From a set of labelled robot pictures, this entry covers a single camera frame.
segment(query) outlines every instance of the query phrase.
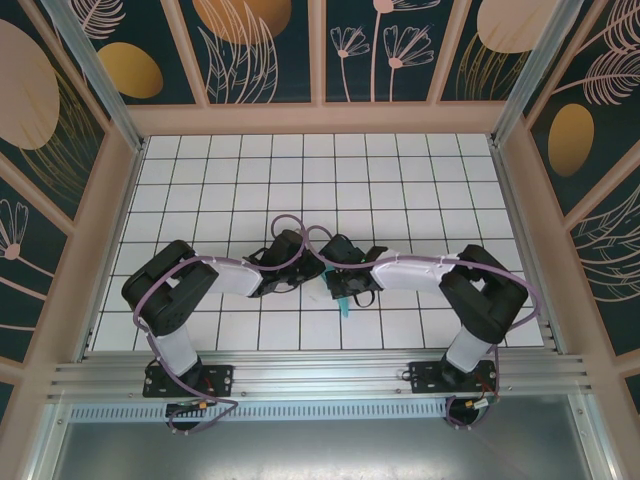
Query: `ventilation grille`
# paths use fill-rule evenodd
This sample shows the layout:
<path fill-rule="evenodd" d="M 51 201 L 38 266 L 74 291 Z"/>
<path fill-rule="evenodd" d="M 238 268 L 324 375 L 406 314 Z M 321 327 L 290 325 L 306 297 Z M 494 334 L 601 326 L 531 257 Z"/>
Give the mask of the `ventilation grille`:
<path fill-rule="evenodd" d="M 167 404 L 141 403 L 77 404 L 71 412 L 70 423 L 151 423 L 165 422 Z M 205 412 L 190 412 L 176 421 L 209 420 L 226 406 L 215 406 Z M 370 400 L 326 402 L 242 402 L 229 421 L 264 420 L 349 420 L 383 418 L 444 417 L 444 399 Z"/>

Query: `teal object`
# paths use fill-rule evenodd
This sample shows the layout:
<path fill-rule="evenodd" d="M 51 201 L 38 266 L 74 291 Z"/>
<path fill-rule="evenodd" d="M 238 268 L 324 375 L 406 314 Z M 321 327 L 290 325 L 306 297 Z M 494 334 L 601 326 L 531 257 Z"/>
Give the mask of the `teal object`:
<path fill-rule="evenodd" d="M 327 283 L 327 272 L 330 272 L 331 270 L 335 270 L 335 268 L 328 265 L 325 271 L 322 272 L 322 279 L 324 280 L 324 283 Z M 340 307 L 340 314 L 344 318 L 349 318 L 349 299 L 339 298 L 337 301 L 338 301 L 338 307 Z"/>

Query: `white grid floor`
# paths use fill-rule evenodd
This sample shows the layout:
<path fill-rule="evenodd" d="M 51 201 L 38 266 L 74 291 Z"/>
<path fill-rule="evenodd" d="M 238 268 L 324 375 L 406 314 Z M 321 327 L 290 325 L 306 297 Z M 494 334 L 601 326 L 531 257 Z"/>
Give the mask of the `white grid floor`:
<path fill-rule="evenodd" d="M 153 137 L 90 349 L 148 349 L 120 289 L 167 243 L 240 258 L 271 243 L 281 213 L 343 233 L 365 252 L 374 243 L 424 255 L 481 244 L 524 275 L 484 135 Z M 287 227 L 296 225 L 282 221 L 277 231 Z M 209 294 L 187 326 L 203 351 L 445 348 L 460 328 L 442 295 L 385 291 L 369 308 L 351 307 L 342 318 L 318 278 L 262 299 Z M 542 345 L 529 322 L 505 346 Z"/>

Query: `robotic arm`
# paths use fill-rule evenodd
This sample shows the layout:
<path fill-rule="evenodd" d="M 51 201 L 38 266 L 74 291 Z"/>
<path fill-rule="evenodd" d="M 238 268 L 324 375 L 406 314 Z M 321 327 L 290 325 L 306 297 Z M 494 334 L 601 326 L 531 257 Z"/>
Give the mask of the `robotic arm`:
<path fill-rule="evenodd" d="M 208 292 L 257 298 L 274 292 L 280 284 L 295 288 L 319 276 L 325 262 L 304 244 L 299 233 L 284 230 L 268 249 L 238 261 L 196 257 L 189 245 L 176 240 L 127 280 L 122 295 L 132 310 L 142 303 L 140 316 L 154 337 L 164 368 L 178 377 L 178 383 L 201 391 L 203 365 L 185 325 L 200 300 Z M 334 299 L 388 289 L 444 293 L 462 327 L 432 378 L 435 375 L 450 391 L 469 391 L 461 388 L 470 379 L 475 385 L 474 372 L 482 357 L 492 345 L 502 342 L 527 299 L 527 289 L 500 275 L 506 269 L 476 245 L 428 263 L 380 246 L 365 254 L 338 234 L 319 255 L 336 265 L 326 273 Z M 171 270 L 175 273 L 158 284 Z"/>

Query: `black mounting plate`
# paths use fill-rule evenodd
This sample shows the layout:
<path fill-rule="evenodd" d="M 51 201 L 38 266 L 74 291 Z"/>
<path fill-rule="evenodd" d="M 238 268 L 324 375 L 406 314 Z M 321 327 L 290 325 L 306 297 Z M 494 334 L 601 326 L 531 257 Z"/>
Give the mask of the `black mounting plate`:
<path fill-rule="evenodd" d="M 412 393 L 471 393 L 482 392 L 482 384 L 477 381 L 476 374 L 489 385 L 496 389 L 496 366 L 491 360 L 481 360 L 478 366 L 470 374 L 466 381 L 458 385 L 450 385 L 440 375 L 442 362 L 411 362 L 409 370 L 403 375 L 405 380 L 411 377 Z"/>
<path fill-rule="evenodd" d="M 147 367 L 144 373 L 142 396 L 145 398 L 194 397 L 194 395 L 176 385 L 160 366 Z M 229 397 L 231 396 L 232 385 L 232 365 L 204 365 L 195 389 L 214 397 Z"/>

